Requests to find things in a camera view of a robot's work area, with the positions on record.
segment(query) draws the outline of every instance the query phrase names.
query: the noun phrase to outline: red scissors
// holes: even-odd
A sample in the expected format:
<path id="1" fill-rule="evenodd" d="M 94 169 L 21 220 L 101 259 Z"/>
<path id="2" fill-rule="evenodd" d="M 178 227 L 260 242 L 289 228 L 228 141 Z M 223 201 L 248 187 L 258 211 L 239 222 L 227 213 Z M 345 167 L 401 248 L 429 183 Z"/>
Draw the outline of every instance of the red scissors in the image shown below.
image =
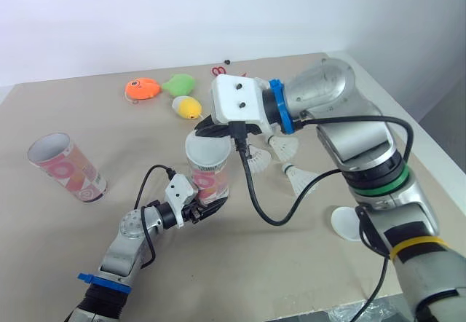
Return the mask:
<path id="1" fill-rule="evenodd" d="M 226 69 L 222 66 L 212 67 L 210 70 L 213 76 L 218 76 L 219 74 L 226 74 Z"/>

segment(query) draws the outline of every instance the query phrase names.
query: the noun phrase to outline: silver metal arm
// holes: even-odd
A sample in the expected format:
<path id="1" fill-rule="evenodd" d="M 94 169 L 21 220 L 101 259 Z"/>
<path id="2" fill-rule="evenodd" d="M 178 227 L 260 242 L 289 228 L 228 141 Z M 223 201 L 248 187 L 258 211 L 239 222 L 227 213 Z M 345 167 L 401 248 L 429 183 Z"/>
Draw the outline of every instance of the silver metal arm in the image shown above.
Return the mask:
<path id="1" fill-rule="evenodd" d="M 183 226 L 183 207 L 191 203 L 196 195 L 197 188 L 187 177 L 175 174 L 165 189 L 166 203 L 160 205 L 156 202 L 155 206 L 127 213 L 120 221 L 116 238 L 108 247 L 96 274 L 79 275 L 79 278 L 90 283 L 90 287 L 84 300 L 66 321 L 117 322 L 135 277 L 146 262 L 148 243 L 141 212 L 144 212 L 150 241 L 154 242 L 164 228 L 175 224 Z"/>
<path id="2" fill-rule="evenodd" d="M 212 94 L 216 124 L 246 122 L 265 133 L 267 124 L 293 133 L 308 118 L 381 115 L 359 93 L 351 66 L 337 59 L 324 59 L 291 81 L 275 79 L 268 87 L 261 80 L 220 75 Z M 263 105 L 256 109 L 259 97 Z M 391 255 L 413 315 L 419 322 L 464 320 L 466 259 L 436 237 L 436 216 L 387 124 L 321 124 L 317 135 L 359 204 L 369 242 Z"/>

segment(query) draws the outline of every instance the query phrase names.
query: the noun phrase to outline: blue clip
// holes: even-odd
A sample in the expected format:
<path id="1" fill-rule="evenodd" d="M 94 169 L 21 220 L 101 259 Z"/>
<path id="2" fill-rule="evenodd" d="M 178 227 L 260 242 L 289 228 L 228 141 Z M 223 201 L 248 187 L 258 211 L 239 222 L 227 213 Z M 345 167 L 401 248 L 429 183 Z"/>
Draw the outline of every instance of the blue clip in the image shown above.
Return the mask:
<path id="1" fill-rule="evenodd" d="M 131 287 L 125 286 L 124 284 L 112 282 L 111 280 L 106 280 L 104 278 L 96 277 L 91 274 L 87 273 L 80 273 L 78 275 L 79 280 L 83 280 L 85 283 L 93 283 L 97 284 L 98 286 L 106 287 L 113 289 L 114 291 L 121 291 L 122 293 L 129 294 L 131 292 Z"/>
<path id="2" fill-rule="evenodd" d="M 270 89 L 272 89 L 274 93 L 275 101 L 277 101 L 277 108 L 282 119 L 284 133 L 292 134 L 294 133 L 293 121 L 286 109 L 285 99 L 283 97 L 283 83 L 279 79 L 272 79 L 269 83 Z"/>

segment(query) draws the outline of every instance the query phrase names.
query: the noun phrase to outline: pink patterned cup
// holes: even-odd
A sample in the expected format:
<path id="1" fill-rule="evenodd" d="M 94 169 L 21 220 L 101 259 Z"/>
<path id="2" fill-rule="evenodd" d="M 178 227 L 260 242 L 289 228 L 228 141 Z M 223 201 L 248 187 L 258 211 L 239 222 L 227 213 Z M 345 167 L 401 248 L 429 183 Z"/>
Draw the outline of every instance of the pink patterned cup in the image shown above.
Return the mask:
<path id="1" fill-rule="evenodd" d="M 194 131 L 186 138 L 186 156 L 192 181 L 199 188 L 197 198 L 207 205 L 229 194 L 226 158 L 232 150 L 229 137 L 201 138 Z"/>
<path id="2" fill-rule="evenodd" d="M 41 137 L 29 148 L 28 159 L 83 202 L 94 202 L 106 191 L 107 181 L 67 134 Z"/>

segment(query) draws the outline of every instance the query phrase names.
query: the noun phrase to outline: black cable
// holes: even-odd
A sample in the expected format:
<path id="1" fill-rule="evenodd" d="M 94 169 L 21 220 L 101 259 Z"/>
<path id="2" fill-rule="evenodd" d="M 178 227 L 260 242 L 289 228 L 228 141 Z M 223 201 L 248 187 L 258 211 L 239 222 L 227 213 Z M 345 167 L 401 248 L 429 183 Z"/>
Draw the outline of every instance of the black cable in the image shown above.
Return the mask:
<path id="1" fill-rule="evenodd" d="M 377 283 L 376 288 L 372 292 L 371 296 L 367 299 L 366 303 L 359 309 L 356 315 L 351 319 L 350 322 L 355 322 L 363 313 L 366 311 L 368 306 L 373 302 L 376 295 L 379 293 L 382 284 L 384 283 L 385 275 L 387 274 L 387 267 L 388 267 L 388 258 L 384 257 L 384 264 L 382 266 L 382 272 L 380 274 L 379 282 Z"/>
<path id="2" fill-rule="evenodd" d="M 156 164 L 156 165 L 152 165 L 149 170 L 147 171 L 146 175 L 144 176 L 144 180 L 143 180 L 143 183 L 141 184 L 141 187 L 139 188 L 139 193 L 138 193 L 138 197 L 136 198 L 136 203 L 134 204 L 134 209 L 138 209 L 138 205 L 139 205 L 139 200 L 141 199 L 141 195 L 143 194 L 143 190 L 144 190 L 144 187 L 146 185 L 146 182 L 147 182 L 147 179 L 149 178 L 149 175 L 151 175 L 152 171 L 154 169 L 157 169 L 157 168 L 162 168 L 162 169 L 165 169 L 165 171 L 167 172 L 167 175 L 168 175 L 168 178 L 171 180 L 174 175 L 176 174 L 176 172 L 172 169 L 172 168 L 169 168 L 165 165 L 162 165 L 162 164 Z M 144 231 L 144 236 L 146 237 L 146 241 L 147 241 L 147 246 L 149 247 L 149 250 L 151 252 L 151 259 L 142 264 L 141 265 L 141 269 L 143 269 L 144 267 L 147 267 L 149 266 L 150 264 L 152 264 L 152 262 L 154 262 L 155 260 L 155 249 L 154 249 L 154 245 L 152 244 L 152 240 L 151 240 L 151 237 L 149 236 L 149 231 L 147 230 L 147 223 L 146 223 L 146 214 L 145 214 L 145 210 L 146 210 L 146 206 L 143 206 L 141 207 L 141 223 L 143 225 L 143 231 Z"/>
<path id="3" fill-rule="evenodd" d="M 250 200 L 253 203 L 253 207 L 254 207 L 254 209 L 256 209 L 257 214 L 267 224 L 270 224 L 270 225 L 273 225 L 273 226 L 282 226 L 282 225 L 286 224 L 287 222 L 289 222 L 291 217 L 293 216 L 293 214 L 296 212 L 296 209 L 298 209 L 299 204 L 303 200 L 304 196 L 306 196 L 306 193 L 314 185 L 316 185 L 317 182 L 319 182 L 323 178 L 326 178 L 327 176 L 330 176 L 330 175 L 337 174 L 337 173 L 341 172 L 339 169 L 334 169 L 334 170 L 327 171 L 326 173 L 320 174 L 317 178 L 313 179 L 302 190 L 302 192 L 299 194 L 298 198 L 296 198 L 296 201 L 294 202 L 293 206 L 291 207 L 289 212 L 286 214 L 286 216 L 281 220 L 274 220 L 274 219 L 271 219 L 267 214 L 265 214 L 265 212 L 262 210 L 261 206 L 259 205 L 259 202 L 258 202 L 257 197 L 256 197 L 256 191 L 254 190 L 253 177 L 252 177 L 251 172 L 250 172 L 250 168 L 249 168 L 249 164 L 248 164 L 248 158 L 246 157 L 246 153 L 242 149 L 239 149 L 238 152 L 240 153 L 242 167 L 245 170 L 246 182 L 248 184 Z"/>
<path id="4" fill-rule="evenodd" d="M 375 248 L 373 246 L 371 246 L 367 241 L 366 241 L 366 238 L 364 236 L 364 231 L 363 231 L 363 225 L 361 223 L 359 223 L 359 237 L 361 237 L 361 242 L 363 242 L 363 245 L 365 245 L 368 249 L 370 249 L 371 251 L 373 251 L 375 254 L 378 254 L 380 256 L 383 256 L 384 258 L 389 258 L 388 254 L 384 253 L 383 251 L 381 251 L 380 249 L 378 248 Z"/>
<path id="5" fill-rule="evenodd" d="M 147 224 L 146 224 L 146 214 L 145 214 L 145 210 L 146 210 L 146 206 L 142 206 L 141 207 L 141 222 L 143 223 L 143 231 L 144 231 L 144 235 L 146 236 L 146 241 L 147 241 L 147 245 L 149 246 L 149 250 L 151 251 L 151 255 L 152 257 L 150 258 L 150 260 L 144 264 L 141 265 L 141 269 L 143 269 L 144 267 L 148 267 L 150 264 L 152 264 L 155 260 L 155 249 L 154 249 L 154 245 L 152 244 L 152 240 L 151 240 L 151 237 L 149 236 L 149 231 L 147 230 Z"/>
<path id="6" fill-rule="evenodd" d="M 161 165 L 161 164 L 152 165 L 149 168 L 149 170 L 146 173 L 146 176 L 144 176 L 143 183 L 141 184 L 141 187 L 139 188 L 139 193 L 138 193 L 138 197 L 136 198 L 136 203 L 134 204 L 134 209 L 138 209 L 139 200 L 141 199 L 141 195 L 143 194 L 143 190 L 146 185 L 147 179 L 149 178 L 149 175 L 151 175 L 152 171 L 157 168 L 165 169 L 167 172 L 171 170 L 169 167 L 166 167 L 165 165 Z"/>
<path id="7" fill-rule="evenodd" d="M 403 159 L 408 162 L 409 155 L 413 148 L 414 142 L 414 131 L 412 126 L 405 120 L 387 117 L 387 116 L 348 116 L 348 117 L 334 117 L 334 118 L 316 118 L 306 119 L 302 122 L 302 125 L 309 124 L 331 124 L 331 123 L 348 123 L 348 122 L 389 122 L 397 125 L 401 125 L 406 130 L 406 148 L 403 154 Z"/>

